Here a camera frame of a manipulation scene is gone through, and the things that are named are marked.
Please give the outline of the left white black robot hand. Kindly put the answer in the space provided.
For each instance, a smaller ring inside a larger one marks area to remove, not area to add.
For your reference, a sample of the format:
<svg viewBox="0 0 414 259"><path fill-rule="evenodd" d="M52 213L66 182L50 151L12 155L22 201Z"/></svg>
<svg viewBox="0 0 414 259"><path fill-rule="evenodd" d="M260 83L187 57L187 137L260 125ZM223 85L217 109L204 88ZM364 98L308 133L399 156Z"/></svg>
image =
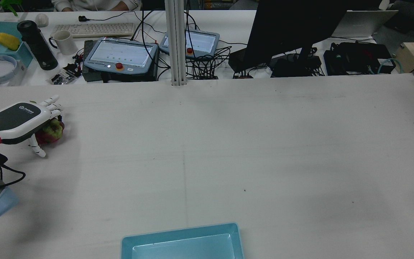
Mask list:
<svg viewBox="0 0 414 259"><path fill-rule="evenodd" d="M0 143L15 145L28 140L33 152L44 158L46 153L36 140L36 132L62 114L58 99L59 95L53 95L39 104L18 102L0 110Z"/></svg>

